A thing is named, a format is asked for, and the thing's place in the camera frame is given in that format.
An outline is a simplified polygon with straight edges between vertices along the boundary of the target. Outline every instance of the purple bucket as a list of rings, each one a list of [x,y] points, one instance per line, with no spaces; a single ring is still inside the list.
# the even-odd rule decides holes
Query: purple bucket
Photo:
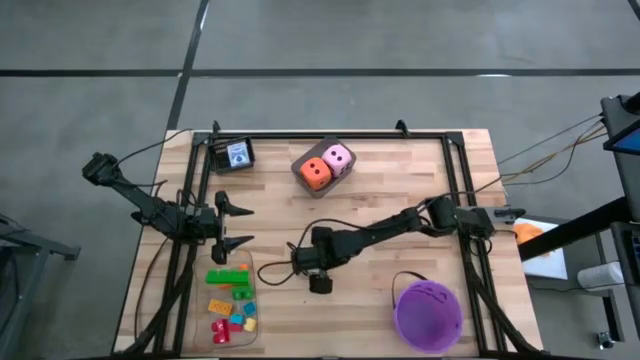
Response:
[[[444,285],[430,280],[409,285],[398,297],[393,317],[400,337],[428,354],[446,352],[462,333],[458,299]]]

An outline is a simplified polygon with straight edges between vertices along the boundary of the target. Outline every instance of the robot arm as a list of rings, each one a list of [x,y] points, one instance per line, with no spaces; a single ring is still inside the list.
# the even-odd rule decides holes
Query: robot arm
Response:
[[[425,211],[431,221],[421,215]],[[313,227],[311,246],[291,246],[291,264],[296,275],[314,272],[309,279],[311,292],[328,294],[332,290],[332,280],[327,271],[348,263],[366,247],[409,232],[440,237],[460,231],[470,239],[488,239],[495,232],[492,223],[513,223],[522,215],[524,210],[521,209],[465,208],[456,206],[446,197],[429,198],[418,206],[357,230]]]
[[[215,196],[216,211],[207,204],[196,207],[193,214],[187,214],[179,204],[150,196],[129,182],[118,167],[118,160],[110,154],[93,154],[91,161],[82,168],[82,176],[96,186],[106,186],[117,191],[139,208],[131,217],[141,225],[158,230],[173,241],[190,245],[204,245],[208,238],[215,238],[212,258],[217,264],[226,264],[229,251],[253,239],[253,236],[239,238],[224,237],[224,216],[242,216],[253,211],[232,205],[224,191]]]

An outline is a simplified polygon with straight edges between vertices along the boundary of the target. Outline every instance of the bucket handle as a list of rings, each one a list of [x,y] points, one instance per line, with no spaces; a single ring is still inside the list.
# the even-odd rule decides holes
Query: bucket handle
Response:
[[[417,272],[414,271],[400,271],[398,273],[396,273],[396,275],[393,277],[393,280],[391,281],[391,303],[393,304],[393,308],[396,308],[396,295],[395,295],[395,285],[396,285],[396,278],[398,277],[398,275],[400,274],[409,274],[409,275],[413,275],[415,277],[417,277],[420,280],[428,280],[426,277],[418,274]]]

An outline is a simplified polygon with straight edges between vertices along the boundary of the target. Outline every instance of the concrete floor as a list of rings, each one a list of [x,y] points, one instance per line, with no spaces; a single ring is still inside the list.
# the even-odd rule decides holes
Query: concrete floor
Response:
[[[199,0],[8,0],[0,4],[0,70],[181,69]],[[195,68],[637,67],[640,21],[624,0],[212,0]],[[191,79],[178,128],[489,128],[503,159],[635,93],[640,77]],[[75,263],[50,262],[21,358],[111,350],[140,227],[115,193],[80,176],[94,151],[127,154],[162,137],[177,78],[0,77],[0,212],[40,234],[80,244]],[[501,166],[519,170],[582,130]],[[125,163],[153,180],[159,149]],[[566,156],[531,179],[554,174]],[[611,154],[594,141],[559,179],[509,188],[531,214],[571,218],[622,194]],[[593,257],[573,246],[572,259]],[[532,290],[545,348],[633,358],[627,342],[601,352],[598,299]],[[558,332],[562,326],[565,331]]]

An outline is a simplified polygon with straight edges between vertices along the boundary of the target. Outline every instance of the butcher block tabletop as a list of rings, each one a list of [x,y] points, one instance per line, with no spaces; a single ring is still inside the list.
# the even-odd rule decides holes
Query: butcher block tabletop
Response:
[[[480,188],[498,177],[488,130],[442,131],[463,133],[474,188]],[[173,134],[175,131],[169,131],[166,136]],[[159,192],[159,196],[165,200],[175,201],[176,191],[183,187],[191,139],[192,133],[187,131],[163,146],[156,182],[167,180]],[[215,192],[225,190],[231,203],[255,211],[251,216],[227,217],[228,236],[255,236],[254,240],[229,256],[230,263],[252,261],[250,266],[252,276],[255,276],[255,270],[266,263],[290,260],[290,249],[286,242],[297,243],[305,226],[313,220],[337,218],[366,226],[416,205],[424,198],[451,191],[439,140],[341,139],[357,155],[353,171],[325,197],[313,199],[296,182],[290,166],[318,141],[253,139],[256,158],[253,168],[209,177],[207,203],[210,206],[214,204]],[[464,185],[455,147],[452,147],[452,152],[458,187],[462,190]],[[203,161],[204,151],[200,151],[193,183],[193,192],[196,194]],[[476,198],[479,206],[505,205],[500,182],[477,193]],[[333,223],[318,225],[346,229]],[[510,229],[507,225],[496,227]],[[303,245],[310,245],[309,235],[305,237]],[[134,313],[142,282],[164,240],[165,237],[154,229],[143,229],[115,351],[126,348],[134,340]],[[215,268],[208,256],[213,241],[209,239],[205,246],[198,247],[198,260],[194,266],[194,285],[197,286],[191,289],[182,356],[424,357],[425,354],[404,343],[394,327],[391,280],[396,273],[404,270],[418,272],[445,285],[460,302],[463,312],[462,336],[446,355],[478,354],[460,247],[455,235],[430,238],[421,233],[404,234],[367,248],[348,264],[329,271],[333,279],[333,292],[328,295],[310,293],[308,279],[304,276],[294,276],[277,287],[257,279],[252,281],[256,288],[258,308],[257,336],[244,346],[233,347],[213,344],[211,341],[213,333],[207,311],[210,293],[204,278],[208,269]],[[498,302],[527,341],[541,348],[515,238],[509,232],[498,232],[492,242],[489,258]],[[151,320],[161,303],[170,250],[169,240],[150,272],[141,301],[138,332]],[[186,252],[181,251],[183,259]],[[291,265],[274,266],[264,271],[264,277],[275,282],[289,273]],[[395,286],[396,296],[413,281],[416,279],[410,276],[399,276]],[[489,348],[495,349],[490,317],[484,305],[481,307]],[[174,306],[169,316],[165,341],[168,349],[174,338],[177,308]]]

